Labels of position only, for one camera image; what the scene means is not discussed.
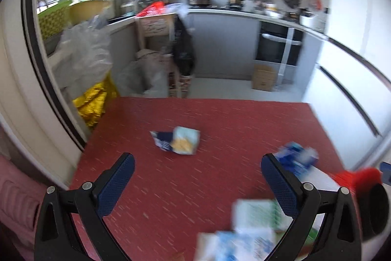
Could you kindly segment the white square milk bottle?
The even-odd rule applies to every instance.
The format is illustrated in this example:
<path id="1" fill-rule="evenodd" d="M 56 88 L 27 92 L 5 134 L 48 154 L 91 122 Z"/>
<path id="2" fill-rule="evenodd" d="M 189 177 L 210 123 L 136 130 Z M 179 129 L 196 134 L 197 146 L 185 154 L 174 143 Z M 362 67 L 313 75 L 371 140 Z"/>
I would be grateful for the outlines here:
<path id="1" fill-rule="evenodd" d="M 274 199 L 238 199 L 232 206 L 232 228 L 250 233 L 264 228 L 285 231 L 293 221 Z"/>

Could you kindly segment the black trash bin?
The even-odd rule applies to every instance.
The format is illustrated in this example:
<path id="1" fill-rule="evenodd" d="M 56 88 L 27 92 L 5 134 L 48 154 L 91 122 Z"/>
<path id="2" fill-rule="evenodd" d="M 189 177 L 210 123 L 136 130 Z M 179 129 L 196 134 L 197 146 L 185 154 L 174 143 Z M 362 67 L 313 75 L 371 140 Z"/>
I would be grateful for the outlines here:
<path id="1" fill-rule="evenodd" d="M 370 189 L 356 194 L 362 230 L 362 239 L 368 241 L 386 228 L 390 204 L 384 186 L 374 184 Z"/>

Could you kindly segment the red chair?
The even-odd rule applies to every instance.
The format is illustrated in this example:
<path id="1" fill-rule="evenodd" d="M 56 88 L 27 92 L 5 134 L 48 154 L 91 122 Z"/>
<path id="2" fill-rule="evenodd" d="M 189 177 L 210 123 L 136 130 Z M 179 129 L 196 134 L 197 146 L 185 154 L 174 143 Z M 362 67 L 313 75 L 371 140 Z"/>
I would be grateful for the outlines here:
<path id="1" fill-rule="evenodd" d="M 340 186 L 354 193 L 368 192 L 376 184 L 381 183 L 381 172 L 376 168 L 364 168 L 358 171 L 340 171 L 329 176 Z"/>

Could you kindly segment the blue plastic wrapper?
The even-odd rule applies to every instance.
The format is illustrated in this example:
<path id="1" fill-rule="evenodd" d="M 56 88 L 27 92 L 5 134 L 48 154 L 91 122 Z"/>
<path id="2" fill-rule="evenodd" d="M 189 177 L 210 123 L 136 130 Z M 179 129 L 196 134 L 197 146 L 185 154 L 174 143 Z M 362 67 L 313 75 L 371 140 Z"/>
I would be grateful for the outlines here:
<path id="1" fill-rule="evenodd" d="M 298 178 L 306 175 L 319 159 L 314 148 L 304 148 L 296 142 L 285 144 L 273 155 L 285 170 Z"/>

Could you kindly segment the yellow gold bag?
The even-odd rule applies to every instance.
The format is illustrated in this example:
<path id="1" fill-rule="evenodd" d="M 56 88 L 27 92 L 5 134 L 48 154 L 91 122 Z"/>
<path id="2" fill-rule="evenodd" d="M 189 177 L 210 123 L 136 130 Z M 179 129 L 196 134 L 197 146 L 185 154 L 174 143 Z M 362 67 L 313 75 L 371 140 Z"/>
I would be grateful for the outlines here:
<path id="1" fill-rule="evenodd" d="M 118 97 L 120 94 L 109 71 L 103 81 L 90 87 L 82 95 L 75 98 L 72 103 L 87 128 L 93 130 L 105 114 L 109 103 Z"/>

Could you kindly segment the small crumpled wrapper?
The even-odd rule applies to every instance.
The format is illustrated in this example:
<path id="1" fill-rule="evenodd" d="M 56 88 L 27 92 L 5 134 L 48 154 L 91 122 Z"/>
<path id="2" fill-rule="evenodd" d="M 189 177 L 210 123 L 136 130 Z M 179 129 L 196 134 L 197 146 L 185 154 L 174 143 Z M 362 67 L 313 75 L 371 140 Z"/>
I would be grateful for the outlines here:
<path id="1" fill-rule="evenodd" d="M 196 153 L 200 140 L 199 130 L 177 126 L 172 132 L 150 132 L 159 149 L 175 154 L 192 156 Z"/>

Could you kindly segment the white blue milk carton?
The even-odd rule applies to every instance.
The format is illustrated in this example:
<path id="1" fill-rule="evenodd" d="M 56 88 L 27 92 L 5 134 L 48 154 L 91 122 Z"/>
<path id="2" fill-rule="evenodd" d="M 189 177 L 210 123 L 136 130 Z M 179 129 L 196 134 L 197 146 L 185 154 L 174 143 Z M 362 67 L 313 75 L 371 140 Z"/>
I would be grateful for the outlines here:
<path id="1" fill-rule="evenodd" d="M 199 233 L 194 260 L 266 260 L 276 245 L 270 229 L 256 233 Z"/>

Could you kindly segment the white refrigerator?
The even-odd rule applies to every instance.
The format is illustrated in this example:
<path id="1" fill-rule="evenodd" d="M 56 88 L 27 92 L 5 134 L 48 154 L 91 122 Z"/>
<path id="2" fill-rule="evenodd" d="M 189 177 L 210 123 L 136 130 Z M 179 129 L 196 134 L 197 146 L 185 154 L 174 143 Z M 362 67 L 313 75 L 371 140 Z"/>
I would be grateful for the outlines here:
<path id="1" fill-rule="evenodd" d="M 375 159 L 390 134 L 390 0 L 330 0 L 304 101 L 345 169 Z"/>

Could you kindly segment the clear plastic bag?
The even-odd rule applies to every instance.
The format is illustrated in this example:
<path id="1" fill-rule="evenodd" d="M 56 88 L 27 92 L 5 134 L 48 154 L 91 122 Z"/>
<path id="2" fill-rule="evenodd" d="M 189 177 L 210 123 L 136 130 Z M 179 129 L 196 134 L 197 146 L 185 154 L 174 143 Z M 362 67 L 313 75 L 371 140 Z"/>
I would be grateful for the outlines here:
<path id="1" fill-rule="evenodd" d="M 50 65 L 60 91 L 75 99 L 111 71 L 111 38 L 104 14 L 63 31 Z"/>

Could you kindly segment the black hanging bag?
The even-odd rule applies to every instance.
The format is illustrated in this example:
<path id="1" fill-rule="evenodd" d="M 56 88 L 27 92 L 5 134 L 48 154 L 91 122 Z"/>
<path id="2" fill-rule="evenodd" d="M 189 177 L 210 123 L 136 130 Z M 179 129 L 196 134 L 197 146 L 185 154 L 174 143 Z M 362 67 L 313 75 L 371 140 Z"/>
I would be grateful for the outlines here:
<path id="1" fill-rule="evenodd" d="M 179 16 L 174 22 L 173 60 L 182 76 L 191 76 L 196 66 L 192 37 Z"/>

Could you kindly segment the yellow basin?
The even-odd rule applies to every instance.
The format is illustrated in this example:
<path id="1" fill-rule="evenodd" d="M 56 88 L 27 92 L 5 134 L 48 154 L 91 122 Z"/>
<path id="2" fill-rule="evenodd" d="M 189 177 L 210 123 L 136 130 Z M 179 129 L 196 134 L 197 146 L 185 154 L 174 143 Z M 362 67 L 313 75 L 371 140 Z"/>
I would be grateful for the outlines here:
<path id="1" fill-rule="evenodd" d="M 69 17 L 72 25 L 77 25 L 84 21 L 95 17 L 103 10 L 111 6 L 110 1 L 105 0 L 89 0 L 81 1 L 69 6 Z"/>

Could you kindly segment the grey lower cabinets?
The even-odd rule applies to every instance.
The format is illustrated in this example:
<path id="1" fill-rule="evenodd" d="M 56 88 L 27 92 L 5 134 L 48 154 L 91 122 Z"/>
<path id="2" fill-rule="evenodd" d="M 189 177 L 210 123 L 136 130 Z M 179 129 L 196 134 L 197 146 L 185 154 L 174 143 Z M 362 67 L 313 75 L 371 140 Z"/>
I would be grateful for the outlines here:
<path id="1" fill-rule="evenodd" d="M 196 55 L 195 69 L 191 76 L 182 76 L 174 63 L 176 81 L 188 85 L 193 77 L 249 80 L 252 87 L 252 74 L 257 64 L 273 67 L 277 78 L 280 64 L 255 59 L 261 22 L 267 22 L 292 27 L 304 33 L 297 65 L 286 65 L 282 85 L 295 83 L 301 92 L 305 91 L 323 42 L 320 35 L 282 19 L 238 11 L 192 9 L 183 17 L 176 15 L 191 35 Z M 129 82 L 133 64 L 139 61 L 136 18 L 122 20 L 110 26 L 115 38 L 111 49 L 113 75 L 120 85 Z"/>

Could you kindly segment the black built-in oven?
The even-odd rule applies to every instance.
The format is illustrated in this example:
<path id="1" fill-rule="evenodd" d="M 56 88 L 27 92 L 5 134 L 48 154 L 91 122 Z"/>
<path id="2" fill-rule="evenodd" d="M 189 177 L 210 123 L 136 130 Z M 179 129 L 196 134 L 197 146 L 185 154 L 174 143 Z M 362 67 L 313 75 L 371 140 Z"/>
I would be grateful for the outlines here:
<path id="1" fill-rule="evenodd" d="M 286 45 L 290 43 L 287 65 L 296 66 L 302 49 L 303 39 L 304 33 L 300 30 L 279 24 L 261 22 L 259 44 L 255 59 L 281 64 Z"/>

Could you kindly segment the white rice cooker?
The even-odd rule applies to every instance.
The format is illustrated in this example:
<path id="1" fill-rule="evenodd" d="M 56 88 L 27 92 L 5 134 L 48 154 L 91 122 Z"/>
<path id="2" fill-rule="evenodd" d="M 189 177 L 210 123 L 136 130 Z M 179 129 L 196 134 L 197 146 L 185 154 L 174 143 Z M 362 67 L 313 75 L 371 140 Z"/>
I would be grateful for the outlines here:
<path id="1" fill-rule="evenodd" d="M 307 12 L 300 15 L 300 25 L 310 28 L 319 33 L 324 33 L 326 30 L 328 14 Z"/>

